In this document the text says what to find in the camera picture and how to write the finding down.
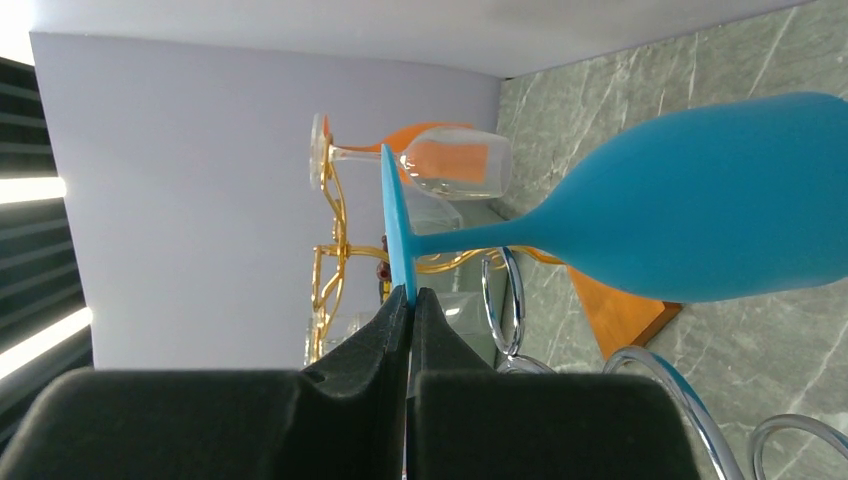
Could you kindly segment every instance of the white ceiling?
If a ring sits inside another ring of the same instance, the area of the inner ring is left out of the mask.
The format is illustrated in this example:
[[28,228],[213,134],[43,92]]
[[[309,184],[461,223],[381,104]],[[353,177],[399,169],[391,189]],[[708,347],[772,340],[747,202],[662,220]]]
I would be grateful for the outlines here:
[[[405,60],[511,77],[803,1],[0,0],[0,9],[20,15],[32,7],[41,32]],[[13,34],[26,23],[16,21]]]

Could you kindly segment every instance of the green marble wall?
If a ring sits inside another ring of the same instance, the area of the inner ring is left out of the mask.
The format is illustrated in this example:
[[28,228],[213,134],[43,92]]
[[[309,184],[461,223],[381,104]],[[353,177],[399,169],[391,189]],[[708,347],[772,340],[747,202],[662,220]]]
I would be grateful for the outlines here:
[[[498,131],[513,142],[515,169],[496,209],[505,216],[532,209],[587,153],[660,114],[798,90],[848,99],[848,0],[820,0],[504,82]],[[521,265],[528,293],[522,353],[564,371],[598,371],[603,361],[565,270],[526,259]],[[848,282],[840,282],[688,306],[650,347],[702,394],[747,465],[746,436],[770,415],[803,413],[848,432],[846,333]],[[704,478],[713,478],[705,455],[700,462]],[[774,437],[765,462],[769,479],[848,471],[823,442],[791,432]]]

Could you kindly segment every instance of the black foam holder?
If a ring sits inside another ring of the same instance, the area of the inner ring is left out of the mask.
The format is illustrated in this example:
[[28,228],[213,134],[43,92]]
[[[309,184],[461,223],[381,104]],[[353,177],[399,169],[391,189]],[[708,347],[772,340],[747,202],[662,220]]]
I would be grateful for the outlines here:
[[399,287],[302,371],[65,375],[0,478],[397,480],[404,435],[411,480],[698,478],[653,381],[496,374],[435,293],[422,289],[414,315],[405,305]]

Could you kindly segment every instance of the window blind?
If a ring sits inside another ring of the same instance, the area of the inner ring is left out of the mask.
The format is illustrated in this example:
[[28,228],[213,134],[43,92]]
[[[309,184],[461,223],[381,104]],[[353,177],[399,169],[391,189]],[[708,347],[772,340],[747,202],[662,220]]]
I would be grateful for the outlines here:
[[[0,58],[0,189],[3,180],[56,176],[35,70]],[[64,200],[0,204],[0,357],[84,307]],[[91,364],[85,328],[0,378],[0,449],[53,378]]]

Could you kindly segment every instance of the clear wine glass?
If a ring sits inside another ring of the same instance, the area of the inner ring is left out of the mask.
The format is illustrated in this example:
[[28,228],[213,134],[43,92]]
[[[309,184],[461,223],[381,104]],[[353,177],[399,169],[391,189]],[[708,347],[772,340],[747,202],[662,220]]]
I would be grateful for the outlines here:
[[[326,115],[312,125],[310,180],[320,182],[324,145],[329,138]],[[360,160],[379,164],[379,151],[330,145],[330,161]],[[481,200],[503,196],[512,175],[509,140],[494,133],[458,125],[421,131],[397,158],[401,181],[446,200]]]

